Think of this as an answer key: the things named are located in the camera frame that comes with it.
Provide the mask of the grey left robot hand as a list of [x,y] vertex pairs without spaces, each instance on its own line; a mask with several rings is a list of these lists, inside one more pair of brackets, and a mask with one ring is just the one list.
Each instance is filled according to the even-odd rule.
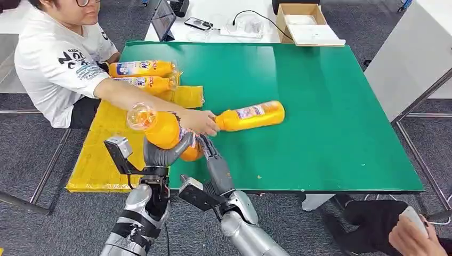
[[193,132],[186,133],[181,141],[170,149],[159,148],[144,137],[143,158],[145,166],[155,167],[158,176],[168,176],[170,166],[192,145],[193,135]]

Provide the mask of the seated person's right hand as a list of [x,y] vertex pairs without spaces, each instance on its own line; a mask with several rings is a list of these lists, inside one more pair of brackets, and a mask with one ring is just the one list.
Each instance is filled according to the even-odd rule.
[[176,112],[183,128],[197,133],[216,136],[220,130],[215,122],[216,116],[208,110],[182,109]]

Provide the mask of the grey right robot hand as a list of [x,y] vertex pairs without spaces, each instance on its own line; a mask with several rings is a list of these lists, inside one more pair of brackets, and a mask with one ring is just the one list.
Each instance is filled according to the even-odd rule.
[[229,166],[209,137],[200,134],[197,141],[201,145],[210,176],[210,180],[203,184],[204,191],[219,203],[224,203],[235,191]]

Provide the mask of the device-holding person's hand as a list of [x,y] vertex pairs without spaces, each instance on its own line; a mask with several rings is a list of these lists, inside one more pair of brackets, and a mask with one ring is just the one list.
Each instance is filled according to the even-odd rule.
[[389,243],[402,255],[448,255],[438,240],[435,228],[427,222],[424,229],[428,236],[407,216],[400,214],[389,233]]

